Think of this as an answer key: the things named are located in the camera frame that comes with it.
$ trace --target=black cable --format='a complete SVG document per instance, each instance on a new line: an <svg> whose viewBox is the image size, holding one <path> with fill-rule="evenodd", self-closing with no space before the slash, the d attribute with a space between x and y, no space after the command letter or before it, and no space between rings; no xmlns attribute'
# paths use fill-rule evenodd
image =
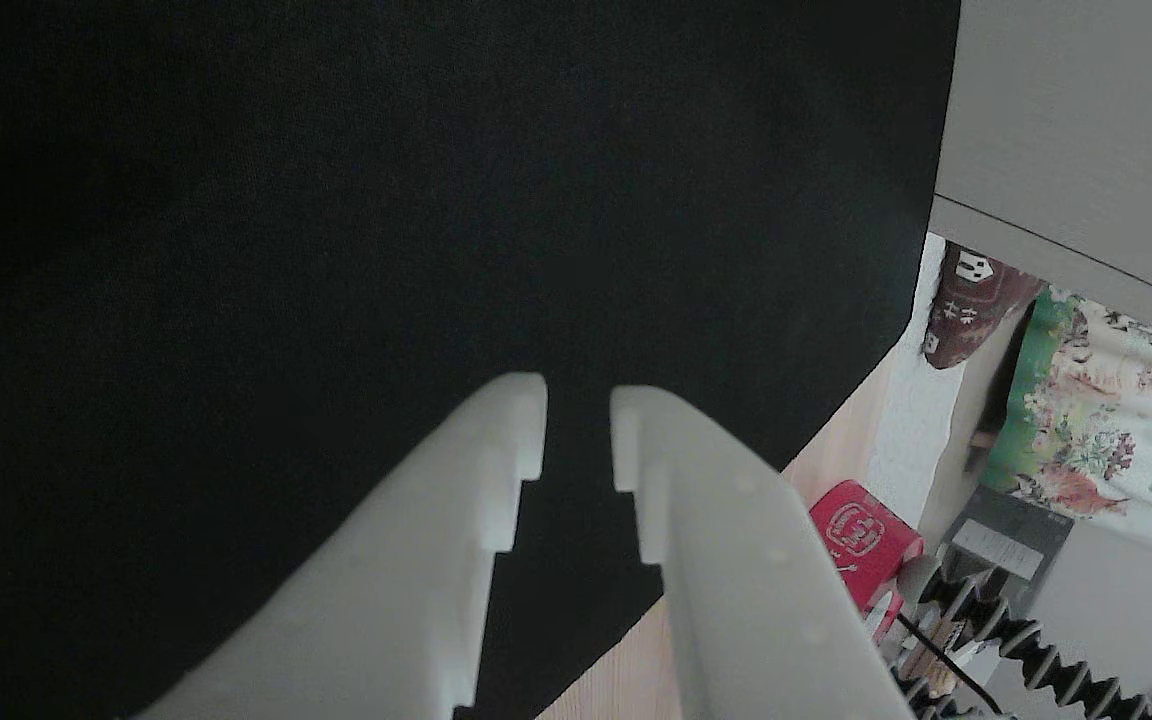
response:
<svg viewBox="0 0 1152 720"><path fill-rule="evenodd" d="M967 683L969 688L972 688L972 692L978 694L978 696L980 696L980 700L984 700L984 703L986 703L986 705L990 706L990 710L995 712L996 715L1002 715L1002 710L998 706L998 703L993 700L993 696L991 696L991 694L987 694L986 689L982 688L979 683L970 679L970 676L965 674L963 669L961 669L961 667L958 667L957 662L954 662L953 660L950 660L949 655L945 654L945 651L942 651L940 647L937 647L937 644L933 643L927 637L927 635L924 635L923 631L918 629L918 626L914 623L914 621L911 621L909 617L905 617L904 615L901 615L900 612L897 612L896 614L896 620L900 620L900 624L905 626L905 629L909 630L909 632L914 635L915 638L918 638L919 643L923 643L924 646L927 646L927 650L934 653L937 660L943 662L945 666L948 667L948 669L950 669L952 673L957 675L960 680L963 680L963 682Z"/></svg>

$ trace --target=wooden floor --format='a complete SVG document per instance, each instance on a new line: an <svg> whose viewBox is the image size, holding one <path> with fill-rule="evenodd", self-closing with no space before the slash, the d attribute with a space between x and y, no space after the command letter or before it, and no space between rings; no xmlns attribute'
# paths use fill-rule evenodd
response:
<svg viewBox="0 0 1152 720"><path fill-rule="evenodd" d="M785 469L782 476L810 507L838 480L863 479L888 369L884 361ZM682 720L673 674L666 601L660 600L630 632L585 670L538 720Z"/></svg>

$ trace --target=gray wall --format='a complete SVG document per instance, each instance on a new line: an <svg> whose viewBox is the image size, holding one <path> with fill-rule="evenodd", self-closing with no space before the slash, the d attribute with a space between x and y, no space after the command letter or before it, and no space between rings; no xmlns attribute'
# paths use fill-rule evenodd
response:
<svg viewBox="0 0 1152 720"><path fill-rule="evenodd" d="M1094 679L1117 675L1123 695L1152 685L1152 548L1085 523L1075 525L1029 612L1043 642L1066 664L1087 660ZM1003 660L986 684L1023 720L1075 719L1082 705L1056 708L1052 691L1025 691L1020 662Z"/></svg>
<svg viewBox="0 0 1152 720"><path fill-rule="evenodd" d="M1152 323L1152 1L963 2L932 232Z"/></svg>

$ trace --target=red container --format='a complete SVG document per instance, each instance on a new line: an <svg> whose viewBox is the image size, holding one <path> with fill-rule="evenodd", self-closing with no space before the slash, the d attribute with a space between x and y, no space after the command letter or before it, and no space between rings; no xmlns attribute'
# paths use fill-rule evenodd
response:
<svg viewBox="0 0 1152 720"><path fill-rule="evenodd" d="M874 642L881 641L904 602L896 573L922 555L923 538L855 480L839 483L810 515L861 615L873 614ZM887 593L890 602L882 601Z"/></svg>

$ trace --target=brown fabric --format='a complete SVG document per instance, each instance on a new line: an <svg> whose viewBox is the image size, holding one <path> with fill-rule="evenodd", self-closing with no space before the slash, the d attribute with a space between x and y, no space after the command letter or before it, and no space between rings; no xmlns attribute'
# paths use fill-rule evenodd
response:
<svg viewBox="0 0 1152 720"><path fill-rule="evenodd" d="M1016 306L1029 305L1043 281L1011 265L946 243L941 288L932 302L923 355L933 367L968 359L998 323Z"/></svg>

